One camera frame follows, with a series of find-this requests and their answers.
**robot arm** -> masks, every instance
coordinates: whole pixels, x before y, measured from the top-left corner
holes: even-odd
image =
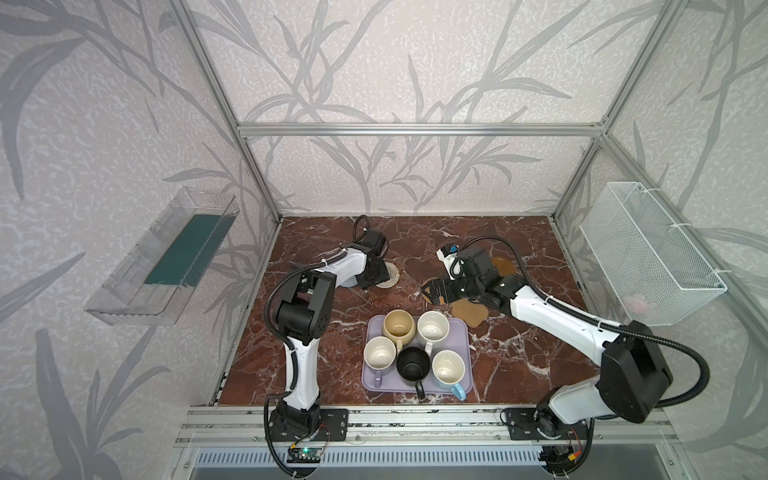
[[[619,415],[641,423],[672,383],[672,375],[656,343],[601,328],[620,324],[599,319],[551,296],[542,298],[523,276],[502,278],[483,249],[472,247],[459,251],[456,246],[443,247],[438,257],[449,275],[432,280],[422,288],[424,296],[433,304],[469,298],[551,333],[600,366],[599,376],[556,389],[540,404],[538,428],[542,435],[554,436],[563,425],[605,415]],[[578,314],[597,321],[595,325],[586,323],[575,316]],[[638,322],[625,328],[652,334],[647,326]]]
[[[319,427],[317,352],[319,339],[330,322],[334,290],[353,277],[362,289],[389,280],[381,257],[385,243],[380,232],[367,230],[362,238],[344,246],[346,255],[340,260],[295,276],[281,289],[277,329],[288,338],[293,351],[285,346],[286,391],[290,393],[278,403],[274,421],[282,422],[284,429],[296,437],[309,435]],[[294,368],[296,385],[291,388]]]

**white mug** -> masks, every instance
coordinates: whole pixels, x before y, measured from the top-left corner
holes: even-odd
[[[435,374],[437,386],[450,390],[461,401],[467,399],[467,394],[458,383],[464,378],[466,370],[464,360],[453,350],[437,352],[432,359],[432,373]]]
[[[416,335],[419,337],[419,342],[424,346],[427,355],[432,356],[434,349],[445,344],[450,329],[451,324],[448,322],[448,317],[438,311],[430,310],[419,317]]]
[[[385,336],[377,336],[366,343],[366,348],[362,351],[362,357],[366,365],[376,372],[373,385],[376,388],[382,385],[382,376],[397,357],[397,348],[392,340]]]

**tray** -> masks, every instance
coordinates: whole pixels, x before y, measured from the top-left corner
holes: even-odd
[[[366,333],[366,343],[376,336],[381,336],[382,325],[384,324],[384,315],[376,315],[368,322],[368,332]],[[419,321],[417,316],[413,317],[415,322]],[[464,364],[467,367],[467,371],[464,374],[464,378],[458,384],[462,386],[464,391],[469,394],[474,386],[472,381],[472,358],[469,356],[469,334],[467,331],[467,324],[463,320],[456,318],[448,318],[448,322],[451,325],[451,331],[448,334],[448,338],[445,340],[445,345],[439,349],[435,349],[432,352],[432,356],[441,350],[453,350],[458,353],[464,360]],[[419,345],[419,340],[414,339],[409,346]],[[416,389],[412,386],[406,385],[402,377],[397,373],[396,365],[392,364],[389,369],[382,376],[382,385],[379,388],[374,386],[374,379],[376,377],[376,371],[362,363],[362,386],[366,387],[371,392],[397,392],[397,393],[416,393]],[[429,372],[427,378],[422,382],[424,386],[424,393],[431,393],[433,395],[453,395],[448,390],[443,390],[435,384],[435,375],[432,371]]]

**brown marble surface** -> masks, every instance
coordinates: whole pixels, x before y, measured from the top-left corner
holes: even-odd
[[[285,389],[282,343],[262,319],[263,301],[292,262],[309,263],[351,239],[349,217],[286,218],[260,293],[237,348],[220,398],[222,405],[262,404],[268,392]],[[546,217],[372,217],[372,228],[389,240],[387,261],[400,270],[393,288],[337,288],[331,324],[320,340],[318,383],[325,405],[416,403],[415,395],[369,392],[360,383],[368,320],[393,309],[416,316],[430,310],[419,292],[429,278],[445,275],[435,251],[496,234],[518,245],[531,276],[545,291],[584,308],[576,282]],[[494,257],[513,256],[500,243],[481,242]],[[450,307],[439,307],[446,313]],[[551,389],[593,376],[597,370],[580,352],[534,326],[491,311],[469,329],[475,388],[467,403],[537,403]],[[428,396],[454,403],[451,395]]]

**wallpaper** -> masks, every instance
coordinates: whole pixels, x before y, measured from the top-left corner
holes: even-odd
[[[164,2],[0,3],[0,478],[156,478],[273,231]],[[84,305],[182,186],[240,215],[175,326]]]
[[[599,121],[661,4],[189,2],[239,121],[454,123]]]
[[[768,312],[768,3],[708,5],[686,9],[611,133]]]
[[[251,150],[271,190],[279,192],[275,198],[283,211],[541,215],[554,210],[587,142],[586,137],[283,137],[255,141]]]
[[[768,304],[763,207],[768,173],[767,8],[765,1],[689,2],[610,132],[763,305]],[[605,181],[621,179],[611,156],[601,154],[558,221],[568,232],[600,313],[614,318],[621,318],[621,306],[584,248],[578,225],[589,198],[599,194]],[[764,478],[768,354],[763,347],[722,299],[654,332],[703,353],[712,369],[702,395],[667,409],[699,477]],[[668,393],[674,395],[692,384],[697,367],[669,349],[664,355],[675,375]]]
[[[662,4],[189,1],[240,122],[596,122]],[[287,214],[548,214],[587,142],[249,140]]]

